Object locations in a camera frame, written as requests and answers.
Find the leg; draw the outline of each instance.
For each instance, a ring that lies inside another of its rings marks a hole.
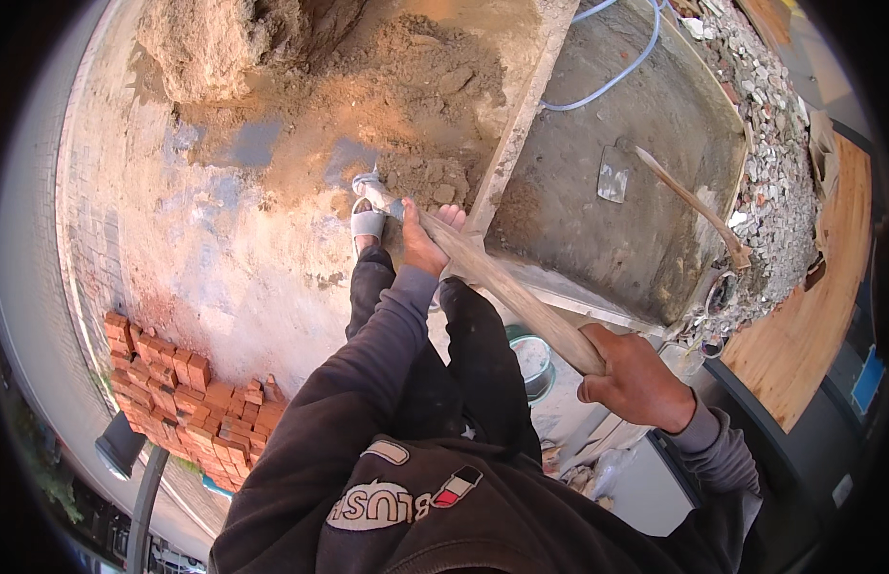
[[[440,304],[450,334],[448,369],[460,384],[464,409],[481,427],[485,442],[539,461],[540,441],[530,423],[524,379],[501,317],[455,277],[441,285]]]
[[[381,291],[389,289],[395,277],[390,254],[384,248],[369,245],[362,250],[351,272],[351,320],[345,328],[346,340],[355,337],[374,315],[374,307],[381,302]]]
[[[364,247],[351,272],[351,320],[347,340],[364,327],[381,291],[396,277],[390,254],[379,245]],[[413,361],[394,417],[392,435],[403,440],[459,436],[462,400],[460,390],[430,342]]]

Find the wooden handle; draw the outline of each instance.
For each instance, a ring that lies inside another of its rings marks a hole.
[[[732,261],[735,262],[736,269],[745,269],[750,266],[750,248],[745,245],[741,245],[741,241],[738,240],[735,232],[731,231],[722,219],[715,214],[712,210],[709,209],[706,204],[700,201],[695,195],[691,194],[687,191],[683,186],[681,186],[674,178],[670,177],[670,174],[665,170],[665,168],[661,167],[660,164],[657,163],[656,159],[652,157],[651,154],[645,152],[639,146],[634,146],[635,154],[639,156],[646,166],[649,167],[655,175],[658,176],[661,181],[665,182],[665,184],[673,189],[680,198],[687,203],[690,204],[691,208],[698,211],[702,214],[704,218],[709,220],[709,223],[713,224],[715,230],[722,236],[722,239],[725,241],[725,246],[728,247],[728,253],[731,254]]]
[[[579,373],[605,374],[604,360],[588,338],[525,289],[504,267],[434,216],[420,210],[418,222],[442,251],[461,264]]]

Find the lipstick graphic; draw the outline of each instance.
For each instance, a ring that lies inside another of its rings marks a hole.
[[[473,468],[473,466],[464,466],[450,475],[450,478],[432,497],[431,506],[435,508],[449,508],[453,506],[457,500],[466,496],[467,492],[479,484],[479,480],[482,477],[483,473]]]

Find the car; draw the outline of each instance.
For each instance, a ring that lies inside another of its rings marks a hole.
[[[206,574],[206,565],[191,556],[152,544],[152,557],[167,568],[188,574]]]

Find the rubble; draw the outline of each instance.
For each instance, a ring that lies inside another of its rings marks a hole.
[[[707,2],[702,5],[710,7]],[[753,265],[745,272],[733,304],[714,318],[694,309],[695,314],[685,319],[681,339],[720,345],[739,326],[768,314],[804,280],[818,255],[814,224],[821,206],[808,155],[808,112],[788,80],[789,69],[764,46],[735,6],[721,6],[719,16],[713,12],[718,9],[698,15],[704,38],[712,40],[692,45],[726,94],[737,94],[735,107],[749,124],[746,133],[752,140],[745,176],[729,226],[752,248]],[[728,266],[724,248],[714,266]]]

